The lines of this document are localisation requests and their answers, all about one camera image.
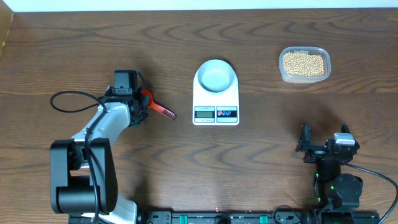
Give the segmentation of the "red measuring scoop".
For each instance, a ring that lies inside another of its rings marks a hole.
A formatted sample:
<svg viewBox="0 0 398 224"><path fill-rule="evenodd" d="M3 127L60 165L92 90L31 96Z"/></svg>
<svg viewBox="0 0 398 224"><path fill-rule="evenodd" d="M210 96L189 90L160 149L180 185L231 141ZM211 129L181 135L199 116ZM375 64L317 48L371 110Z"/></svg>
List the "red measuring scoop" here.
<svg viewBox="0 0 398 224"><path fill-rule="evenodd" d="M142 90L141 93L149 97L149 102L148 102L149 108L155 110L156 112L162 114L163 116L165 116L169 119L172 119L172 120L177 119L177 115L174 112L170 111L169 109L167 109L163 106L158 105L154 101L152 93L149 90Z"/></svg>

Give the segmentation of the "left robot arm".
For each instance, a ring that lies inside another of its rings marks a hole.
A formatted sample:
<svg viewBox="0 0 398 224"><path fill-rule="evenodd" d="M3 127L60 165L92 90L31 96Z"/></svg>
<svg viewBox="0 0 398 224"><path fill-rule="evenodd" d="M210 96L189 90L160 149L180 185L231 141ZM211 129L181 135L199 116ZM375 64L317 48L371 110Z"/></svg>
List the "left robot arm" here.
<svg viewBox="0 0 398 224"><path fill-rule="evenodd" d="M111 149L126 128L147 118L144 83L138 71L116 70L114 85L103 96L78 92L95 101L96 114L80 132L50 146L50 204L55 213L87 223L136 220L130 217L135 205L118 194Z"/></svg>

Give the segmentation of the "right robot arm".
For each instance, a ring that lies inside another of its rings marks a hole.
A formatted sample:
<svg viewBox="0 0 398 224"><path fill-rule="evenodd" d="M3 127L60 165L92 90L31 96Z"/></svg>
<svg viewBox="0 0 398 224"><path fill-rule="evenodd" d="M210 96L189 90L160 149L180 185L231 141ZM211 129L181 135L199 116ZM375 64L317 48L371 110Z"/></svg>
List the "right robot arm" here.
<svg viewBox="0 0 398 224"><path fill-rule="evenodd" d="M346 124L324 145L313 145L311 127L302 125L302 135L296 151L304 153L303 161L316 165L313 182L314 195L325 210L352 210L359 207L363 181L352 174L342 173L341 166L353 160L360 145Z"/></svg>

